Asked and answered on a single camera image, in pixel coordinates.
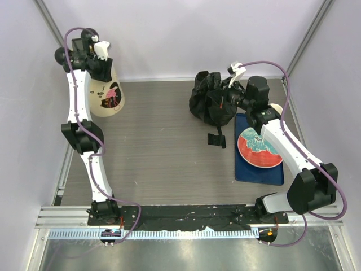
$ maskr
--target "crumpled black fabric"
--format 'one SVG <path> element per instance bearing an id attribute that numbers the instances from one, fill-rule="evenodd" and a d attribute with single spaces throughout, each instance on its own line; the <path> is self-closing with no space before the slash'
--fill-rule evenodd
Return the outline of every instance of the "crumpled black fabric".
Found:
<path id="1" fill-rule="evenodd" d="M 223 87 L 229 84 L 231 77 L 222 81 L 219 72 L 199 72 L 195 78 L 190 97 L 191 113 L 212 126 L 224 126 L 236 115 L 237 107 L 223 99 Z"/>

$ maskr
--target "blue tray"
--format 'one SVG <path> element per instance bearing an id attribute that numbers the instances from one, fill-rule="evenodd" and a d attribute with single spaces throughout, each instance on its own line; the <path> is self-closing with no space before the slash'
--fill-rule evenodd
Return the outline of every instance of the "blue tray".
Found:
<path id="1" fill-rule="evenodd" d="M 235 179 L 240 182 L 263 183 L 265 185 L 283 185 L 283 165 L 274 168 L 257 168 L 243 159 L 237 142 L 239 135 L 248 128 L 246 116 L 237 113 L 235 121 Z"/>

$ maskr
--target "red plate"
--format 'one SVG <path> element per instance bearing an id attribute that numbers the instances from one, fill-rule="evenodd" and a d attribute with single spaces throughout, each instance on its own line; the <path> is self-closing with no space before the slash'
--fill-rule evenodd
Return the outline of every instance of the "red plate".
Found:
<path id="1" fill-rule="evenodd" d="M 237 145 L 243 159 L 255 167 L 273 168 L 282 162 L 276 149 L 253 128 L 247 128 L 240 134 Z"/>

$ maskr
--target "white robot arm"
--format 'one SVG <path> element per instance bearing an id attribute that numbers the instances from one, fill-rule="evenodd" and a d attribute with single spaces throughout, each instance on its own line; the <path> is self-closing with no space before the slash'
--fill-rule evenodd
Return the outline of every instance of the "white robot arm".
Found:
<path id="1" fill-rule="evenodd" d="M 237 80 L 245 72 L 241 63 L 232 63 L 228 71 Z M 267 80 L 261 76 L 252 76 L 246 89 L 240 88 L 239 82 L 235 82 L 236 80 L 231 80 L 225 90 L 226 100 L 246 110 L 248 124 L 272 144 L 294 177 L 286 193 L 266 195 L 256 200 L 259 216 L 282 211 L 295 211 L 302 215 L 334 203 L 336 188 L 319 168 L 337 182 L 336 167 L 332 163 L 323 164 L 299 142 L 285 123 L 282 127 L 280 113 L 268 104 Z"/>
<path id="2" fill-rule="evenodd" d="M 61 125 L 61 132 L 73 149 L 80 154 L 86 167 L 93 200 L 91 209 L 88 210 L 90 217 L 106 223 L 114 222 L 114 219 L 119 217 L 118 205 L 114 200 L 105 196 L 113 196 L 113 191 L 107 180 L 102 156 L 94 155 L 102 153 L 103 146 L 79 127 L 79 124 L 81 124 L 104 143 L 102 130 L 91 119 L 89 85 L 91 79 L 104 83 L 112 80 L 112 59 L 108 57 L 110 43 L 99 41 L 96 31 L 88 29 L 83 30 L 81 38 L 72 39 L 72 45 L 73 50 L 68 52 L 75 80 L 66 61 L 65 48 L 61 47 L 55 51 L 55 59 L 63 66 L 69 82 L 69 115 L 67 123 Z M 94 175 L 96 186 L 92 181 L 91 174 Z"/>

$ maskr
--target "white scale strip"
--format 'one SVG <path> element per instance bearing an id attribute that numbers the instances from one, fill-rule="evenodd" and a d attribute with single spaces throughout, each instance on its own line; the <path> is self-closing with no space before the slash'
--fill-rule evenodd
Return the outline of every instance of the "white scale strip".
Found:
<path id="1" fill-rule="evenodd" d="M 104 229 L 51 229 L 48 239 L 99 239 Z M 128 239 L 237 239 L 258 238 L 258 228 L 251 230 L 214 231 L 206 228 L 202 231 L 134 231 Z M 121 237 L 102 237 L 102 239 L 120 239 Z"/>

